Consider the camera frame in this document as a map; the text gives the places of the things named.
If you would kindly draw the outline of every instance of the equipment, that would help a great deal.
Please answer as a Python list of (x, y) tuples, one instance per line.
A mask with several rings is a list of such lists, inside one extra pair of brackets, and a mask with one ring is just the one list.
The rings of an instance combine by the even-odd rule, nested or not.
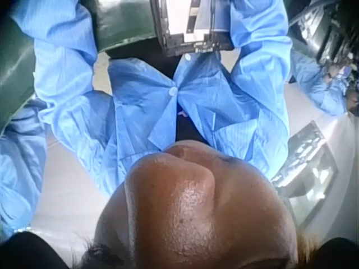
[(230, 0), (151, 0), (154, 25), (167, 56), (233, 50)]

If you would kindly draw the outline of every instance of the sleeve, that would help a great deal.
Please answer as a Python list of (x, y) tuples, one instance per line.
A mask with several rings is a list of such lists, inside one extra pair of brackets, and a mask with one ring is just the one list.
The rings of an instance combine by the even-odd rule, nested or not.
[(247, 159), (269, 179), (288, 155), (284, 82), (289, 75), (292, 42), (287, 31), (282, 0), (232, 0), (231, 38), (234, 46), (241, 48), (231, 73), (233, 92), (239, 101), (243, 96), (255, 101), (247, 115), (257, 122)]
[(116, 132), (114, 104), (92, 86), (98, 52), (89, 12), (77, 0), (21, 0), (12, 18), (35, 39), (34, 87), (47, 104), (40, 119), (77, 155), (98, 188), (111, 193), (105, 182), (116, 167), (116, 158), (107, 158)]
[(0, 138), (1, 238), (30, 224), (39, 202), (46, 159), (44, 104), (30, 100), (10, 121)]
[(315, 59), (292, 49), (291, 71), (300, 90), (317, 108), (331, 116), (346, 112), (343, 96), (346, 87), (339, 79), (329, 83), (323, 80), (327, 67), (322, 67)]
[(317, 108), (330, 116), (337, 116), (347, 111), (343, 88), (345, 86), (339, 80), (333, 80), (329, 85), (316, 83), (306, 95)]

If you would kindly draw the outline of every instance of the nose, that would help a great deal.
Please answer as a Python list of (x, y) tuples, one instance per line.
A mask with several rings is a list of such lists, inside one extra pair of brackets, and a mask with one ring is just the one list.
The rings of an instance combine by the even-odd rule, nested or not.
[(130, 252), (138, 268), (177, 268), (206, 251), (214, 186), (209, 169), (166, 153), (133, 168), (125, 191)]

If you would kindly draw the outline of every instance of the skin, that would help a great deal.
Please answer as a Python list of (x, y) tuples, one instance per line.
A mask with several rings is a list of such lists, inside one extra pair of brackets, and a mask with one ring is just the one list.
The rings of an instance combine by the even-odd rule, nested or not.
[(359, 94), (354, 90), (348, 90), (346, 94), (346, 107), (347, 110), (356, 109), (359, 105)]
[(177, 142), (132, 167), (99, 219), (95, 243), (124, 260), (122, 268), (297, 262), (293, 220), (268, 180), (195, 141)]

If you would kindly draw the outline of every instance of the person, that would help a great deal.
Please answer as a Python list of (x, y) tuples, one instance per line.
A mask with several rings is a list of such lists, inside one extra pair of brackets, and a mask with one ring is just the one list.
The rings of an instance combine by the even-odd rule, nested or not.
[[(162, 58), (153, 65), (176, 64), (161, 70), (111, 59), (113, 96), (92, 87), (97, 51), (81, 4), (23, 0), (15, 8), (13, 19), (35, 39), (34, 87), (47, 104), (39, 118), (111, 196), (78, 268), (298, 263), (296, 227), (269, 182), (288, 154), (286, 11), (279, 0), (233, 0), (230, 8), (231, 38), (241, 48), (231, 73), (219, 53)], [(197, 141), (179, 139), (187, 135), (181, 122)], [(19, 262), (15, 252), (42, 262), (37, 268), (55, 268), (49, 257), (65, 268), (28, 233), (2, 249), (8, 264)]]
[(328, 115), (342, 115), (358, 110), (358, 95), (339, 73), (350, 61), (321, 66), (295, 49), (291, 50), (291, 72), (300, 90), (312, 103)]

